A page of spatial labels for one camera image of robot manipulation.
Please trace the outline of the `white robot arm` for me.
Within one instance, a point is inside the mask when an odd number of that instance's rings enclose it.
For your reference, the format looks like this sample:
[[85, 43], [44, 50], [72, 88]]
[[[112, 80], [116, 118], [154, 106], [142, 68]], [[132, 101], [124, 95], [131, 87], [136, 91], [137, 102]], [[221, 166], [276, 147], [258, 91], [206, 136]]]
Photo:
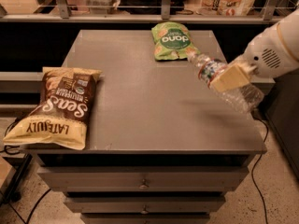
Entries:
[[276, 78], [299, 68], [299, 10], [256, 35], [243, 54], [217, 73], [208, 86], [224, 92], [250, 84], [253, 77]]

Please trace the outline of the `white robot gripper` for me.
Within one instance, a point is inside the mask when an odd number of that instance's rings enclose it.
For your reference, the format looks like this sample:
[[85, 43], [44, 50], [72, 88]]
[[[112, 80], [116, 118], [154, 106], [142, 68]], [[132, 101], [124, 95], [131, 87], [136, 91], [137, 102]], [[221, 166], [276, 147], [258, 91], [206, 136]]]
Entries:
[[255, 36], [244, 56], [247, 63], [233, 63], [218, 73], [209, 87], [225, 92], [250, 84], [251, 77], [280, 77], [294, 70], [294, 26], [275, 24]]

